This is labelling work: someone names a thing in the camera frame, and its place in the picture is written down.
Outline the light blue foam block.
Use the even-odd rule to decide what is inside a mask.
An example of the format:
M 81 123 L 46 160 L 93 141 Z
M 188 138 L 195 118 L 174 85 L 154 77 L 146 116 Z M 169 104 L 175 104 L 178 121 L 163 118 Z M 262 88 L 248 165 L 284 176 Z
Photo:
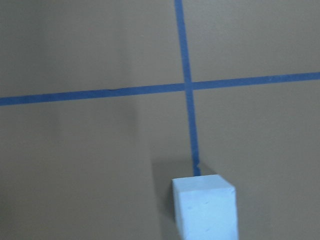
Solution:
M 238 240 L 236 188 L 218 174 L 172 180 L 182 240 Z

